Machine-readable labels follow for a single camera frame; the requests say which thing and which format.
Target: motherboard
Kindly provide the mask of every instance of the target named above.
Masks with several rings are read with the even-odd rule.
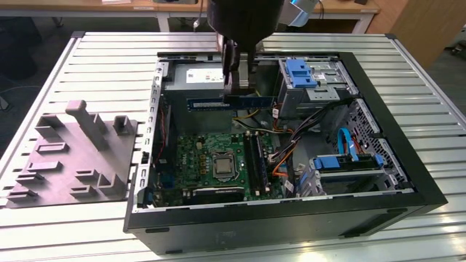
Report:
[[[280,181],[265,166],[270,152],[266,133],[178,136],[174,174],[158,179],[164,206],[222,202],[212,195],[225,195],[228,201],[281,198]]]

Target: ram slot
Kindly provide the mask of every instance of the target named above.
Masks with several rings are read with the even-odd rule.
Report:
[[[258,187],[258,177],[256,175],[256,166],[253,164],[253,157],[252,157],[254,155],[254,151],[252,150],[253,139],[248,134],[242,135],[242,145],[244,145],[244,159],[245,159],[245,169],[246,169],[246,177],[248,177],[248,187],[249,187],[250,195],[257,196],[260,194],[260,187]]]
[[[264,164],[264,157],[262,157],[262,151],[261,151],[261,144],[260,139],[257,135],[252,136],[253,140],[253,152],[256,152],[254,155],[254,165],[256,165],[256,175],[258,177],[258,183],[260,183],[260,193],[268,193],[268,179],[266,179],[266,166]]]

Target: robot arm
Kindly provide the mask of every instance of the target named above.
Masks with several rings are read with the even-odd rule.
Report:
[[[256,44],[278,22],[306,21],[314,4],[316,0],[209,0],[206,21],[222,36],[224,103],[233,104],[234,98],[253,93]]]

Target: white desk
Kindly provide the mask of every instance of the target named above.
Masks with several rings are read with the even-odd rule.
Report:
[[[466,256],[464,117],[396,41],[383,35],[273,34],[266,51],[348,51],[388,106],[448,204],[369,237],[189,253],[176,261],[456,261]],[[156,54],[213,51],[212,33],[86,33],[71,38],[0,160],[0,189],[13,185],[42,113],[85,99],[102,120],[145,121]],[[134,152],[133,162],[140,158]],[[7,190],[0,191],[3,197]],[[125,202],[0,209],[0,261],[160,259],[122,233]]]

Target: wooden desk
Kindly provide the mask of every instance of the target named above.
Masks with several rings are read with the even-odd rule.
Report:
[[[428,68],[466,23],[466,1],[373,0],[381,12],[368,33],[391,33],[423,68]]]
[[[373,14],[380,8],[368,0],[365,5],[353,1],[323,0],[324,19],[357,20],[352,33],[364,33]],[[47,17],[156,17],[161,32],[168,32],[169,17],[196,17],[197,4],[158,4],[150,0],[133,0],[130,4],[102,5],[101,0],[0,0],[0,16]],[[310,18],[319,18],[319,5]]]

